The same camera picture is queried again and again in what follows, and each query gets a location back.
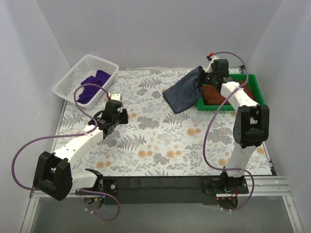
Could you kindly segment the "brown towel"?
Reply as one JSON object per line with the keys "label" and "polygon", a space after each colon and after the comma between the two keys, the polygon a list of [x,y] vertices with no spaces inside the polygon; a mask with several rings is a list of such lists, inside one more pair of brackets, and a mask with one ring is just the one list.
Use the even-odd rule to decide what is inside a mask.
{"label": "brown towel", "polygon": [[[243,89],[252,100],[255,100],[248,85],[244,86]],[[212,85],[203,85],[202,90],[205,105],[220,105],[225,100],[225,98]]]}

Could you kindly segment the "grey cloth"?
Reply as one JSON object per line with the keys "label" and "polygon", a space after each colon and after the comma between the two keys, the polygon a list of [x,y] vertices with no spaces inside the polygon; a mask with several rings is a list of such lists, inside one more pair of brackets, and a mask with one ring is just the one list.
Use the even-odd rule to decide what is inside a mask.
{"label": "grey cloth", "polygon": [[163,92],[165,101],[175,114],[191,108],[202,96],[199,81],[203,72],[203,68],[198,66]]}

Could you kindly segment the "purple cloth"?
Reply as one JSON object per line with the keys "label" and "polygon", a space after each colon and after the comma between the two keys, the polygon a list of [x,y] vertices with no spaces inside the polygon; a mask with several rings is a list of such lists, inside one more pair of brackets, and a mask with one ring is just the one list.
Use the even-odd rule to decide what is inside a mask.
{"label": "purple cloth", "polygon": [[[95,76],[89,76],[84,81],[81,82],[81,85],[84,84],[95,84],[98,86],[103,86],[108,79],[110,78],[110,75],[102,70],[97,70]],[[93,85],[87,85],[84,87],[82,93],[79,95],[79,98],[77,102],[81,104],[87,104],[99,91],[99,87],[93,86]]]}

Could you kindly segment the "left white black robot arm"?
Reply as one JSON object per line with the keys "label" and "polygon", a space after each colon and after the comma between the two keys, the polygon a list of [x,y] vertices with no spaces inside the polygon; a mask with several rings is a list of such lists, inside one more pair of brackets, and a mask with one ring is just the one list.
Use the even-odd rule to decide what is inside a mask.
{"label": "left white black robot arm", "polygon": [[39,156],[33,187],[56,200],[63,200],[74,190],[101,191],[104,185],[100,172],[91,168],[74,172],[72,168],[93,146],[112,134],[116,126],[127,123],[126,109],[113,114],[105,110],[97,112],[85,126],[82,136],[75,137],[52,153],[45,151]]}

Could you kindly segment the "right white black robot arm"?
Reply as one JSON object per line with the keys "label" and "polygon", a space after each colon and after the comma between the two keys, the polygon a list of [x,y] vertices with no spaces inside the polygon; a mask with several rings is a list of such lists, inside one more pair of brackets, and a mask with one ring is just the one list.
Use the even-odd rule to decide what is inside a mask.
{"label": "right white black robot arm", "polygon": [[211,84],[236,111],[233,127],[234,149],[227,165],[222,169],[222,186],[240,186],[253,152],[268,139],[270,110],[251,99],[243,87],[229,77],[228,71],[208,74]]}

